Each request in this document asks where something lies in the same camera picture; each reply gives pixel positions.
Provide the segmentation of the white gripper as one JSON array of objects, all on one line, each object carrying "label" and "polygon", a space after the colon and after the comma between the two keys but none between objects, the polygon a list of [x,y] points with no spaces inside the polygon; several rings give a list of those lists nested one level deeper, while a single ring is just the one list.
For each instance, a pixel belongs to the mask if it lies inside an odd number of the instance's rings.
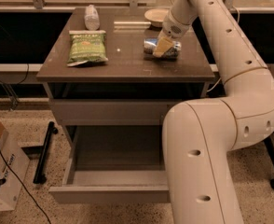
[{"label": "white gripper", "polygon": [[173,46],[171,39],[181,38],[188,31],[189,26],[189,23],[176,20],[169,10],[162,22],[162,29],[158,35],[158,42],[153,55],[158,58],[163,57]]}]

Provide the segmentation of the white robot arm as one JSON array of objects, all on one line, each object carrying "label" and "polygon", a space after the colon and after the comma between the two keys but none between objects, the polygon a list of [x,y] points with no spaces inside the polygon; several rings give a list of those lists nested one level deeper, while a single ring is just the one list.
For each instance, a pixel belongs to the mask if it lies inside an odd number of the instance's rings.
[{"label": "white robot arm", "polygon": [[226,154],[274,132],[274,78],[223,0],[176,0],[161,34],[201,21],[225,96],[181,102],[163,121],[174,224],[243,224]]}]

